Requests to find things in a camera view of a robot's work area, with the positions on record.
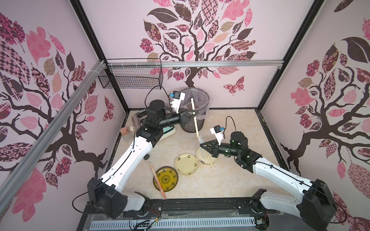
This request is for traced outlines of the red chopsticks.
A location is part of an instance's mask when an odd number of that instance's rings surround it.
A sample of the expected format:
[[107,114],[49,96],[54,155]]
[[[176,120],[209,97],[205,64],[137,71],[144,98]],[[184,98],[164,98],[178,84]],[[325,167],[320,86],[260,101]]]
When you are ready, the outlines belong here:
[[159,188],[159,190],[160,190],[160,192],[162,194],[162,197],[163,197],[164,200],[166,200],[167,199],[167,196],[166,196],[166,194],[165,194],[165,192],[164,192],[164,190],[163,190],[163,188],[161,186],[161,183],[160,183],[159,178],[157,176],[157,173],[156,173],[156,171],[154,169],[154,166],[153,166],[153,164],[151,162],[149,163],[149,165],[150,165],[150,168],[151,168],[152,173],[154,174],[154,178],[155,178],[155,180],[157,182],[157,185],[158,185],[158,188]]

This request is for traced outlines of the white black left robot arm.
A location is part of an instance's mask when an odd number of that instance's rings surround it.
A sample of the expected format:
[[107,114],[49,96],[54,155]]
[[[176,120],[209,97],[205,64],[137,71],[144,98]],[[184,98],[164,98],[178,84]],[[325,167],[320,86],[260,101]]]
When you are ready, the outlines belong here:
[[92,178],[88,184],[88,196],[92,206],[115,219],[125,211],[144,211],[148,199],[139,194],[121,194],[124,186],[139,162],[162,138],[166,127],[176,124],[185,126],[197,115],[197,110],[179,109],[173,101],[166,107],[164,101],[154,100],[146,108],[146,118],[136,132],[132,143],[117,163],[100,178]]

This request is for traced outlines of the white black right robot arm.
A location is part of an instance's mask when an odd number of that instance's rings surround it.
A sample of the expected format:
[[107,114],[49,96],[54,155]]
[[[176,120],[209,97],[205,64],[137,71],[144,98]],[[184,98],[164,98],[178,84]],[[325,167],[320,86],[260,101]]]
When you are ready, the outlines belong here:
[[224,143],[223,132],[212,131],[216,139],[203,142],[200,147],[212,157],[231,156],[243,169],[264,177],[290,193],[290,196],[262,190],[256,194],[257,208],[276,210],[301,218],[316,231],[325,231],[334,218],[338,206],[328,185],[320,179],[311,181],[297,176],[273,164],[248,146],[248,139],[240,131],[231,134],[230,142]]

